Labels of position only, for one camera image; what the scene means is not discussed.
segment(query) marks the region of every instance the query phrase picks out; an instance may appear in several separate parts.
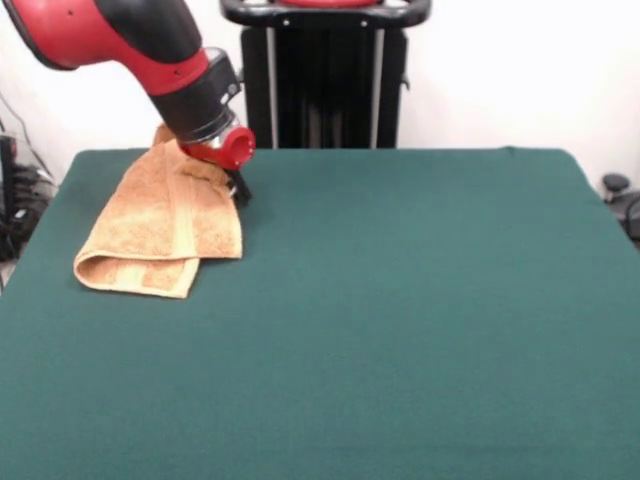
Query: black cable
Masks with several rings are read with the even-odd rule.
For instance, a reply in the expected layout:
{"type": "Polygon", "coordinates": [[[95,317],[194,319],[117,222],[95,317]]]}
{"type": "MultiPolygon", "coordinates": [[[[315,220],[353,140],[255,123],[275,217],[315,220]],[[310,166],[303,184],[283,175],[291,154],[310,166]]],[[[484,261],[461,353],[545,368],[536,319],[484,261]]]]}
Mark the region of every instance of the black cable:
{"type": "Polygon", "coordinates": [[[4,103],[4,106],[7,107],[7,110],[9,110],[9,113],[11,113],[11,115],[13,115],[16,118],[16,120],[18,120],[18,122],[20,123],[20,126],[22,127],[22,132],[24,135],[24,140],[25,142],[27,142],[27,145],[33,152],[33,156],[35,157],[40,167],[46,172],[47,175],[49,175],[49,177],[53,178],[53,175],[51,175],[51,171],[47,167],[46,163],[44,163],[44,160],[42,160],[40,155],[38,155],[38,152],[36,152],[35,148],[33,147],[33,144],[31,143],[31,139],[29,138],[29,132],[27,131],[27,125],[24,123],[24,120],[22,119],[22,117],[16,113],[13,107],[11,107],[11,104],[7,101],[7,99],[5,98],[5,96],[1,91],[0,91],[0,100],[2,101],[2,103],[4,103]]]}

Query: folded towel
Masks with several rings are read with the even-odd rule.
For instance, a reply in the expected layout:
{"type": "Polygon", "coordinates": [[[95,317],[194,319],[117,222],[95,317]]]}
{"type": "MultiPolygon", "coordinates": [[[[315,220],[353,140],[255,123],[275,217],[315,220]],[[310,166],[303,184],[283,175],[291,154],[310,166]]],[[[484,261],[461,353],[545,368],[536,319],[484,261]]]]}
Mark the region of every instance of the folded towel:
{"type": "Polygon", "coordinates": [[[226,173],[185,155],[164,126],[124,174],[76,256],[95,290],[186,298],[203,258],[240,258],[226,173]]]}

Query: green felt surface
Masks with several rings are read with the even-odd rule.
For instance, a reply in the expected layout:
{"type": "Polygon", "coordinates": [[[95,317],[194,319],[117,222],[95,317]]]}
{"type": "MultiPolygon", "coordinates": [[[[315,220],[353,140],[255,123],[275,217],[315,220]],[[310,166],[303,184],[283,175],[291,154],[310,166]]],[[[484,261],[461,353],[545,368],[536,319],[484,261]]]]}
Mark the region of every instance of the green felt surface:
{"type": "Polygon", "coordinates": [[[0,300],[0,479],[640,478],[640,263],[559,151],[260,152],[186,301],[72,275],[83,153],[0,300]]]}

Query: red joint housing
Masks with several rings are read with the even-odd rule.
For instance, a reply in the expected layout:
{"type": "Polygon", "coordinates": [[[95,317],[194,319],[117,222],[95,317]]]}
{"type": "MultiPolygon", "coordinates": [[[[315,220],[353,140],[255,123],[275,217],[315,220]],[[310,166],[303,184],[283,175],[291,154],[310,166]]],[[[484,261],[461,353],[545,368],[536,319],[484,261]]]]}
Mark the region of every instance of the red joint housing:
{"type": "Polygon", "coordinates": [[[181,144],[180,148],[190,157],[213,163],[225,170],[240,170],[253,157],[256,137],[246,127],[236,127],[229,132],[220,148],[208,144],[181,144]]]}

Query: black chair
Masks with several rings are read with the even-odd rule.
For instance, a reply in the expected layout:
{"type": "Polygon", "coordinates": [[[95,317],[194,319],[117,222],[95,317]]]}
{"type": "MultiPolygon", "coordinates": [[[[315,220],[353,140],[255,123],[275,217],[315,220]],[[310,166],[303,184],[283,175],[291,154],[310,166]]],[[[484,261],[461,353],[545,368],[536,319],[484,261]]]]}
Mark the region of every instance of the black chair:
{"type": "Polygon", "coordinates": [[[602,178],[605,202],[628,237],[640,246],[640,190],[629,190],[631,182],[624,175],[610,173],[602,178]]]}

